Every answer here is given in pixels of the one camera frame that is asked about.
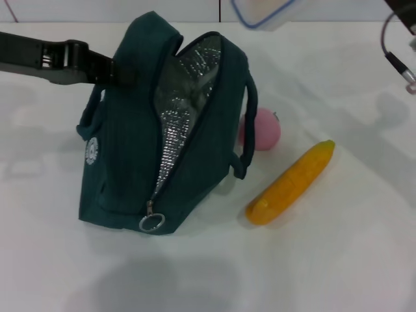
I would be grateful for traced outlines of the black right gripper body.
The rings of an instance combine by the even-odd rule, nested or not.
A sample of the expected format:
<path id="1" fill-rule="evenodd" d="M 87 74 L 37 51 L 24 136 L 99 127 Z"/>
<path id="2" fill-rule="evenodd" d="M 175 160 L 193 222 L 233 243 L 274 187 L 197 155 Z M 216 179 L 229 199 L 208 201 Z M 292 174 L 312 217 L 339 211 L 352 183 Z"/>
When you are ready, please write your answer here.
<path id="1" fill-rule="evenodd" d="M 415 0 L 385 0 L 411 34 L 415 34 Z"/>

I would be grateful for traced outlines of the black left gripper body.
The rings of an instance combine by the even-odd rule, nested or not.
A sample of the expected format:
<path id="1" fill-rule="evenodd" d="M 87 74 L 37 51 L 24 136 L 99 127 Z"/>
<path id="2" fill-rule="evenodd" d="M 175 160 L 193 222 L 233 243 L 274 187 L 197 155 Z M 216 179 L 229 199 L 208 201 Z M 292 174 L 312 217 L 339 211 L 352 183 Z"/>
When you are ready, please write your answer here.
<path id="1" fill-rule="evenodd" d="M 1 33 L 1 71 L 43 78 L 54 84 L 88 83 L 88 44 L 48 42 Z"/>

